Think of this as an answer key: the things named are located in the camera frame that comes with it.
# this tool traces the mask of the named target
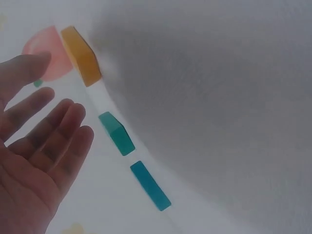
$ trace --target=finger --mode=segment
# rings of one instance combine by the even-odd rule
[[[51,88],[42,88],[34,92],[28,98],[4,112],[0,139],[4,142],[9,139],[24,123],[38,113],[54,98]]]
[[[50,52],[38,55],[20,55],[0,63],[0,101],[7,103],[31,82],[38,80],[46,71],[51,60]]]
[[[73,104],[74,102],[70,99],[62,100],[26,137],[15,141],[9,145],[8,149],[29,159],[60,125],[69,107]]]
[[[42,150],[36,151],[29,162],[38,169],[47,172],[67,150],[73,134],[85,117],[84,107],[73,104],[67,111],[59,127],[47,139]]]
[[[63,197],[75,181],[90,150],[93,138],[94,133],[90,127],[83,126],[79,128],[63,158],[48,172]]]

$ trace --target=hand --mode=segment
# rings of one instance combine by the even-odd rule
[[[50,53],[22,55],[0,64],[0,229],[5,234],[43,234],[74,182],[93,141],[80,127],[82,105],[61,101],[27,136],[5,141],[54,97],[41,88],[12,108],[20,89],[39,79]]]

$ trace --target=small green piece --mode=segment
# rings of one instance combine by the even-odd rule
[[[126,129],[111,113],[105,112],[98,118],[123,156],[136,149]]]
[[[43,81],[41,80],[41,79],[39,79],[39,80],[36,80],[35,82],[34,82],[34,86],[35,87],[40,87],[40,86],[42,86],[42,84],[43,84]]]

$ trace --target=pink semicircle block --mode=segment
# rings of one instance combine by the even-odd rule
[[[37,54],[41,51],[50,51],[52,54],[50,65],[41,80],[59,79],[73,69],[55,26],[44,28],[33,35],[25,44],[22,54]]]

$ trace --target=yellow block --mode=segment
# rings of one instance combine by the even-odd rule
[[[95,54],[73,26],[61,31],[64,47],[86,87],[101,79]]]

